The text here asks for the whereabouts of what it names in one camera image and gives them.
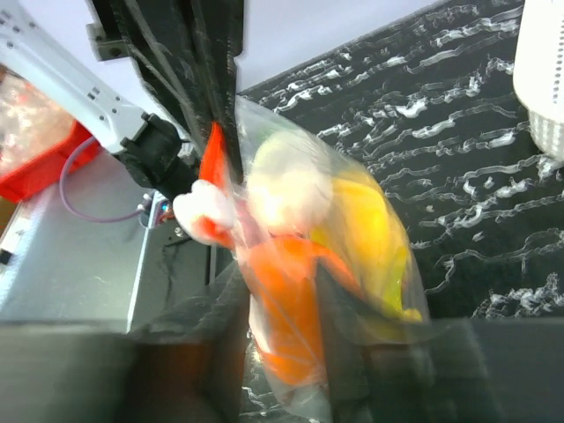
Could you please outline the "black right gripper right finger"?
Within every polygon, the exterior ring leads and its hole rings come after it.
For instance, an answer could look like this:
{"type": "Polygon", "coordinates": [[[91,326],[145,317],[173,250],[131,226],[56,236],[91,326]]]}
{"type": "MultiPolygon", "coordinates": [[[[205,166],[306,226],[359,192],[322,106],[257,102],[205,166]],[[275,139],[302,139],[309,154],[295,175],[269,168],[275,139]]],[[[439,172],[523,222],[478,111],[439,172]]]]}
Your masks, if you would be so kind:
{"type": "Polygon", "coordinates": [[[315,272],[318,310],[336,422],[560,422],[563,322],[446,319],[360,323],[371,310],[324,264],[315,272]]]}

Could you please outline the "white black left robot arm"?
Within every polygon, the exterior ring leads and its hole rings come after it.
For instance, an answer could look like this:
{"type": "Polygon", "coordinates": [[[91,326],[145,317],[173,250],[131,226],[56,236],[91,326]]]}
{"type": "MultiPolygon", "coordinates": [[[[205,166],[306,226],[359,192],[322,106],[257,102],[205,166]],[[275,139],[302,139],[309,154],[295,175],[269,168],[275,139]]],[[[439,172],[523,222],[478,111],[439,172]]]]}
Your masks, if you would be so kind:
{"type": "Polygon", "coordinates": [[[235,118],[241,1],[97,1],[164,116],[128,101],[43,30],[17,1],[1,4],[1,61],[81,123],[140,186],[167,198],[189,191],[202,165],[179,155],[224,149],[226,175],[243,178],[235,118]]]}

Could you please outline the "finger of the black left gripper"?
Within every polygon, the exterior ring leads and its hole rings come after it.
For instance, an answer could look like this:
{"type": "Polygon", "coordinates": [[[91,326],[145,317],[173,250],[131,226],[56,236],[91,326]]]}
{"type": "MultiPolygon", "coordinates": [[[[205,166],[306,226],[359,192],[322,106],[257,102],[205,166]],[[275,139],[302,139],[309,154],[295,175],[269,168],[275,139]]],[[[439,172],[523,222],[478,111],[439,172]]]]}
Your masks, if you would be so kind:
{"type": "Polygon", "coordinates": [[[94,22],[87,26],[101,62],[130,58],[143,88],[202,152],[211,112],[197,105],[204,98],[197,68],[190,60],[183,1],[89,1],[94,22]]]}
{"type": "Polygon", "coordinates": [[[212,116],[226,139],[232,178],[241,183],[243,167],[235,117],[237,65],[234,59],[243,50],[244,2],[195,0],[190,6],[212,116]]]}

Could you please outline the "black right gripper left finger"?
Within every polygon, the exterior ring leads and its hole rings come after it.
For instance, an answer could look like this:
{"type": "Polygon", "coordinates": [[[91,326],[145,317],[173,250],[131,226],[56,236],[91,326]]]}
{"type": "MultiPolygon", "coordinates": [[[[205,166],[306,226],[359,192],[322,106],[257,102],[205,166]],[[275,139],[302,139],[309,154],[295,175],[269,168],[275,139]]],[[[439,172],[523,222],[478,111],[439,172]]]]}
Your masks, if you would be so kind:
{"type": "Polygon", "coordinates": [[[4,422],[235,422],[249,293],[216,280],[130,333],[88,321],[2,321],[4,422]]]}

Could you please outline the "clear zip top bag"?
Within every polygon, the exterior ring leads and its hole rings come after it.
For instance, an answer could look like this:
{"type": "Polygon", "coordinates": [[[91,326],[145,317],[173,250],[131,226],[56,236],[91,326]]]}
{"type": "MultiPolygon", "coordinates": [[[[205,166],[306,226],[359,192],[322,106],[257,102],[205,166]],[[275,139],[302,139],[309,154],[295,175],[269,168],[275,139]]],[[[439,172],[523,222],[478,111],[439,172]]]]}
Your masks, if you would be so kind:
{"type": "Polygon", "coordinates": [[[428,320],[407,232],[372,174],[255,102],[235,106],[243,180],[211,129],[199,176],[173,202],[190,237],[229,249],[249,290],[249,328],[266,379],[291,413],[330,420],[316,288],[322,276],[355,301],[347,332],[388,342],[428,320]]]}

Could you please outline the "pale cream fake food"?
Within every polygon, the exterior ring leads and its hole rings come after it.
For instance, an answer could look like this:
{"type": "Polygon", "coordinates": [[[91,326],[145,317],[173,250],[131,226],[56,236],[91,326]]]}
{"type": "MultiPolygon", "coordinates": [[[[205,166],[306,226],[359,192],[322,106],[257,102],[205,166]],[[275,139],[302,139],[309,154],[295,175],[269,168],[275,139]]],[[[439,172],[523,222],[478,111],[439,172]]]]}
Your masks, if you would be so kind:
{"type": "Polygon", "coordinates": [[[333,198],[328,150],[302,131],[277,131],[256,151],[247,176],[251,214],[271,234],[307,234],[333,198]]]}

